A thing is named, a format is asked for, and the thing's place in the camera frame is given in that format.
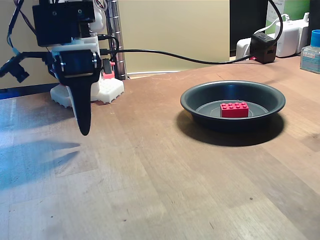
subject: metal pole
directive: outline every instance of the metal pole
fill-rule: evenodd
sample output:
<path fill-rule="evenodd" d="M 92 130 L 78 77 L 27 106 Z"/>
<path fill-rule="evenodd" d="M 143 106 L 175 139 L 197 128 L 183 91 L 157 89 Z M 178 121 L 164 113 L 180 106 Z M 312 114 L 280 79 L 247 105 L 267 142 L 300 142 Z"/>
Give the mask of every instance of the metal pole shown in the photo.
<path fill-rule="evenodd" d="M 123 38 L 121 32 L 121 22 L 119 14 L 119 4 L 118 0 L 107 0 L 107 10 L 105 11 L 106 15 L 106 29 L 109 35 L 116 37 L 119 40 L 119 50 L 124 49 Z M 111 50 L 116 49 L 116 42 L 112 39 L 109 39 L 109 47 Z M 127 79 L 127 70 L 126 70 L 126 61 L 125 54 L 118 53 L 116 55 L 115 61 L 115 78 L 119 80 Z"/>

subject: green box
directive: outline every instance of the green box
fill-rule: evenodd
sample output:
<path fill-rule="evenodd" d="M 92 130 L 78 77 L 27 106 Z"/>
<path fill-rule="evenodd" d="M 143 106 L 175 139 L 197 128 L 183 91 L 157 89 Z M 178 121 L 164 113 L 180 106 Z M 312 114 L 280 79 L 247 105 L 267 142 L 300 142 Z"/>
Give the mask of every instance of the green box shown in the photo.
<path fill-rule="evenodd" d="M 310 0 L 274 0 L 274 3 L 278 7 L 281 14 L 288 14 L 290 20 L 299 20 L 304 18 L 304 14 L 310 10 Z M 275 19 L 277 19 L 277 13 L 268 4 L 268 10 L 266 14 L 266 26 L 269 26 Z M 265 31 L 266 34 L 273 34 L 276 31 L 276 25 L 273 25 Z"/>

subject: black power adapter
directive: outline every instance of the black power adapter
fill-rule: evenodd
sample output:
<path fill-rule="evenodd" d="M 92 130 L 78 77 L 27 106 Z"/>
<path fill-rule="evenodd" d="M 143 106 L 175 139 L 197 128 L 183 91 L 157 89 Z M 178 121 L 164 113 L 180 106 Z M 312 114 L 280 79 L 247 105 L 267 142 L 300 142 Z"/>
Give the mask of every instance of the black power adapter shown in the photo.
<path fill-rule="evenodd" d="M 256 61 L 262 64 L 273 63 L 276 59 L 277 43 L 272 37 L 263 32 L 251 37 L 250 54 L 254 54 Z"/>

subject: blue bottle cap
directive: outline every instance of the blue bottle cap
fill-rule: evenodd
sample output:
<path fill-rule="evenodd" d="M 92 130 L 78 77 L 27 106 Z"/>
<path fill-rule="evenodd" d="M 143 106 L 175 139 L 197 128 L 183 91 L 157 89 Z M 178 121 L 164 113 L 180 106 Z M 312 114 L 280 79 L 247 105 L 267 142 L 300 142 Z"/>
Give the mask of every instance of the blue bottle cap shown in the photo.
<path fill-rule="evenodd" d="M 311 47 L 320 48 L 320 30 L 313 30 L 311 34 Z"/>

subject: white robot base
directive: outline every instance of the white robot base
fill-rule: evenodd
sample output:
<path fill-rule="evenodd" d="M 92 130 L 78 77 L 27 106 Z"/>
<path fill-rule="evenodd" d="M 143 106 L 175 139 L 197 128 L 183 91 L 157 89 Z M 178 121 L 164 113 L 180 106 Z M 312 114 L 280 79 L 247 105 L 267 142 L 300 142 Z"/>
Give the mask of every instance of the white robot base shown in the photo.
<path fill-rule="evenodd" d="M 124 83 L 118 79 L 103 79 L 92 84 L 91 101 L 101 101 L 104 104 L 111 103 L 125 92 Z M 51 99 L 65 108 L 72 107 L 72 100 L 66 86 L 59 84 L 50 90 Z"/>

